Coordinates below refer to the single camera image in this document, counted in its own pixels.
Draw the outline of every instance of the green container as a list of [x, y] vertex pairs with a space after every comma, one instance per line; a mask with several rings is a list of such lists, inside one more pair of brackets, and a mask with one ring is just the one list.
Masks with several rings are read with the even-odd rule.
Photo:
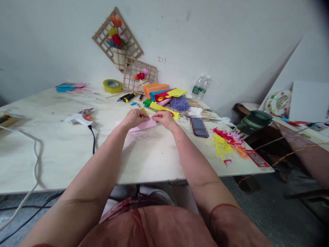
[[235, 132], [240, 134], [240, 136], [243, 134], [243, 137], [246, 138], [255, 131], [270, 125], [273, 122], [272, 118], [273, 117], [266, 112], [260, 110], [251, 111], [250, 114], [245, 116], [236, 126]]

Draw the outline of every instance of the pink paper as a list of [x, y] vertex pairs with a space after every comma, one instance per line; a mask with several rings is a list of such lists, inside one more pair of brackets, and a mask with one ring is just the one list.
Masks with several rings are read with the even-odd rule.
[[[117, 126], [118, 126], [121, 122], [122, 122], [122, 120], [121, 120], [121, 121], [116, 121]], [[143, 129], [147, 129], [147, 128], [149, 128], [149, 127], [156, 126], [156, 125], [157, 125], [157, 122], [151, 118], [150, 120], [141, 123], [141, 124], [138, 125], [137, 127], [130, 129], [128, 132], [133, 132], [133, 131], [143, 130]]]
[[72, 87], [84, 87], [86, 84], [84, 84], [83, 82], [80, 82], [78, 84], [73, 85]]
[[164, 106], [166, 103], [170, 102], [171, 100], [172, 100], [172, 97], [165, 99], [163, 101], [160, 101], [160, 102], [156, 102], [156, 103], [160, 106]]

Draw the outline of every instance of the purple yarn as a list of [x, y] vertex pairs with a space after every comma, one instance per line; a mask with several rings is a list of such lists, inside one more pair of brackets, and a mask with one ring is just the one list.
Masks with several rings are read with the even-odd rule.
[[185, 99], [185, 95], [180, 97], [173, 97], [170, 101], [169, 106], [177, 111], [187, 111], [190, 110], [190, 104]]

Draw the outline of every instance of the hot glue gun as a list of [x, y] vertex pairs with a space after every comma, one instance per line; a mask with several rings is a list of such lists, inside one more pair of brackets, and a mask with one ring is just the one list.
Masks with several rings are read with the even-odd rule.
[[85, 109], [82, 110], [76, 114], [73, 114], [72, 116], [68, 117], [67, 119], [65, 119], [65, 122], [69, 122], [71, 124], [75, 124], [76, 122], [81, 123], [84, 126], [89, 126], [89, 125], [93, 125], [92, 121], [89, 121], [89, 119], [91, 119], [92, 117], [88, 117], [88, 115], [90, 114], [90, 112], [92, 111], [93, 108], [90, 109]]

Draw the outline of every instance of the flower pot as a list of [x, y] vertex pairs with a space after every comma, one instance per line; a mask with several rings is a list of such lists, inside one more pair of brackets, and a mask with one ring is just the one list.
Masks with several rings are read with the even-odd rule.
[[114, 64], [117, 69], [124, 70], [124, 65], [126, 61], [126, 51], [120, 50], [118, 48], [113, 48], [114, 54]]
[[138, 81], [138, 85], [143, 92], [144, 92], [143, 86], [148, 85], [148, 84], [150, 84], [148, 78], [144, 78], [144, 79]]

